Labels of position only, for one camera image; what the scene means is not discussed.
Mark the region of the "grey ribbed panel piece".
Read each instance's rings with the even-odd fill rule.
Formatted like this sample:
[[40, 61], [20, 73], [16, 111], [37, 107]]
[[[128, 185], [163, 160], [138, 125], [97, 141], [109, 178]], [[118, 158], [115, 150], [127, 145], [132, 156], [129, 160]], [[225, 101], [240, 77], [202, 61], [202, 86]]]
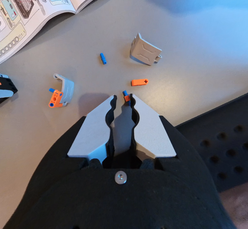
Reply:
[[160, 48], [144, 40], [140, 33], [136, 35], [130, 48], [130, 55], [133, 58], [149, 66], [158, 63], [162, 59], [161, 53]]

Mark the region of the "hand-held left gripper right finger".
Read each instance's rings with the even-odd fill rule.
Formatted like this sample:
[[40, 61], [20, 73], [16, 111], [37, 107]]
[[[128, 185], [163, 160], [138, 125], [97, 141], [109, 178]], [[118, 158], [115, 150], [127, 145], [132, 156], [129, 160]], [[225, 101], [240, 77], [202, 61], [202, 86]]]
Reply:
[[171, 158], [176, 151], [160, 119], [160, 115], [136, 95], [130, 95], [132, 121], [130, 149], [141, 161]]

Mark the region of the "orange beam piece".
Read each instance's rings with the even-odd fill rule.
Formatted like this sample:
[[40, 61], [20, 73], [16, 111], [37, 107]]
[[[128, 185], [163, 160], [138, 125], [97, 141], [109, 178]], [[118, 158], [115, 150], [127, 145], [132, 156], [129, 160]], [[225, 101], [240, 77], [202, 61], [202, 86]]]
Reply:
[[148, 79], [133, 79], [131, 81], [131, 86], [144, 86], [144, 85], [147, 85], [149, 82]]

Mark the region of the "grey curved panel orange connector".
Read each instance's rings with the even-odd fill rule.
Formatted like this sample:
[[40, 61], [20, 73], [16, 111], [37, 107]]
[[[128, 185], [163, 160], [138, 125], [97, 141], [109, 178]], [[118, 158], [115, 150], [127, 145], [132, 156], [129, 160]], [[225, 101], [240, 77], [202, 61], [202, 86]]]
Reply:
[[53, 75], [54, 79], [59, 79], [62, 81], [61, 91], [50, 88], [49, 91], [52, 93], [52, 97], [49, 101], [50, 108], [66, 107], [73, 97], [74, 92], [74, 82], [61, 76], [59, 74]]

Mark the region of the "blue pin with orange connector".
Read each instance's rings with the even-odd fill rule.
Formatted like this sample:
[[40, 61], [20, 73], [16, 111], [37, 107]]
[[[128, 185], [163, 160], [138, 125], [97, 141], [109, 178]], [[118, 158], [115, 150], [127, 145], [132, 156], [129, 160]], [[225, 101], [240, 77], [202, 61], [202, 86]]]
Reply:
[[128, 106], [131, 106], [130, 96], [129, 96], [129, 94], [127, 93], [127, 91], [124, 90], [122, 93], [123, 93], [123, 97], [124, 97], [125, 103], [126, 103]]

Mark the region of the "partly built toy robot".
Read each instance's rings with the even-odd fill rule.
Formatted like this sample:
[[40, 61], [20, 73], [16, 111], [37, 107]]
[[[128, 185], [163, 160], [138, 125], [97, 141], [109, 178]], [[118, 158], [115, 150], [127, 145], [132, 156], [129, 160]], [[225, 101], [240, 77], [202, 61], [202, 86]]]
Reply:
[[0, 74], [0, 104], [12, 97], [18, 89], [8, 75]]

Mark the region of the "black perforated chair seat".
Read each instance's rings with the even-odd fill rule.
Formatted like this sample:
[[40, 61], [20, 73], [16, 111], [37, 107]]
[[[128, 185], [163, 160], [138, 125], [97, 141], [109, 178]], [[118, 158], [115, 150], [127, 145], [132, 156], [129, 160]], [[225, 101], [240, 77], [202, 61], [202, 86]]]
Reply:
[[218, 192], [248, 180], [248, 94], [176, 126], [205, 162]]

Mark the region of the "open instruction booklet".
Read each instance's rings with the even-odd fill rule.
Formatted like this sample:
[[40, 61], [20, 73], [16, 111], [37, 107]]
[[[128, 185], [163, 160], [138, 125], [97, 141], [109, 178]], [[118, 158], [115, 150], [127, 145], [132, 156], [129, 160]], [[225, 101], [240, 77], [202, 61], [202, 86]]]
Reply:
[[23, 48], [53, 17], [79, 13], [93, 0], [0, 0], [0, 63]]

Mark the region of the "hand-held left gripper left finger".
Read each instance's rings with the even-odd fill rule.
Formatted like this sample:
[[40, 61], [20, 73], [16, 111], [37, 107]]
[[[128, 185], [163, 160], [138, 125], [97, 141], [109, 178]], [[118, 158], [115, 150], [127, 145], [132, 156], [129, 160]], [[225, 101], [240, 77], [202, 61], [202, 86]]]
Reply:
[[84, 119], [67, 155], [71, 158], [86, 158], [88, 162], [98, 159], [102, 164], [105, 159], [112, 159], [115, 151], [113, 129], [117, 96], [112, 95]]

